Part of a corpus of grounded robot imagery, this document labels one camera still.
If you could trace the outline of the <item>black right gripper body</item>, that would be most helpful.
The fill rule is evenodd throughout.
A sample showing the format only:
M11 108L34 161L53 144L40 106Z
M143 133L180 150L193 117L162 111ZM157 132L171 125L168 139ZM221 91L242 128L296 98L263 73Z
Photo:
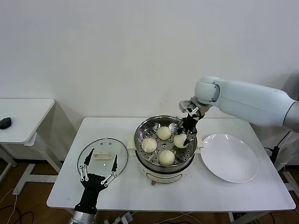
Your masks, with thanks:
M185 134L197 134L197 128L196 125L199 121L199 117L196 115L187 115L187 117L182 118L181 123L181 132Z

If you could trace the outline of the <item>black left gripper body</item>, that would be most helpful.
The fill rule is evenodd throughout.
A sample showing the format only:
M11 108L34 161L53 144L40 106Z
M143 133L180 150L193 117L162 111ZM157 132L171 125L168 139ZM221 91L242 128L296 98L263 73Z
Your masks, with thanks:
M84 191L80 202L75 206L74 210L87 213L96 214L97 213L97 200L99 193L107 188L104 184L101 184L106 178L101 175L88 173L88 181L82 181L81 184L84 187Z

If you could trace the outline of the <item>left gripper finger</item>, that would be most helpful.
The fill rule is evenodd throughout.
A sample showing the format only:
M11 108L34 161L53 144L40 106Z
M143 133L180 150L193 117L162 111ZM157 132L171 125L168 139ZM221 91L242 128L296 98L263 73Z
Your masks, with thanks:
M117 174L117 168L118 168L117 160L118 160L118 155L116 154L115 158L114 158L114 162L113 162L113 166L112 166L110 175L107 178L105 178L105 180L103 180L101 182L101 185L103 185L104 187L107 187L118 176L118 174Z
M91 162L93 156L94 148L92 149L84 149L78 158L78 172L80 174L81 181L88 181L89 178L87 176L88 171L87 168Z

